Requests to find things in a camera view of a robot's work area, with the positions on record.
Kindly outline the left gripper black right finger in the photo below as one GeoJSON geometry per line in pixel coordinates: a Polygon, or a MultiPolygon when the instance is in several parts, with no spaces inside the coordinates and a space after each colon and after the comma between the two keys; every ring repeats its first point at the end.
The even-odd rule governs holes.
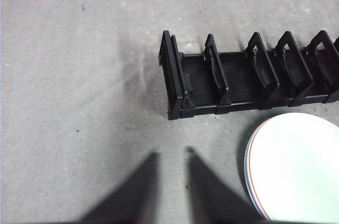
{"type": "Polygon", "coordinates": [[[212,171],[192,147],[187,147],[188,184],[194,223],[260,223],[258,211],[212,171]]]}

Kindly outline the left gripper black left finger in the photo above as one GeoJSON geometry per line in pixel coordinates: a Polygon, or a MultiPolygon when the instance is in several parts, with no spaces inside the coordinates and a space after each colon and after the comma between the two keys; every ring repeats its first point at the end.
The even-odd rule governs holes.
{"type": "Polygon", "coordinates": [[[154,223],[158,201],[159,153],[150,153],[111,194],[80,223],[154,223]]]}

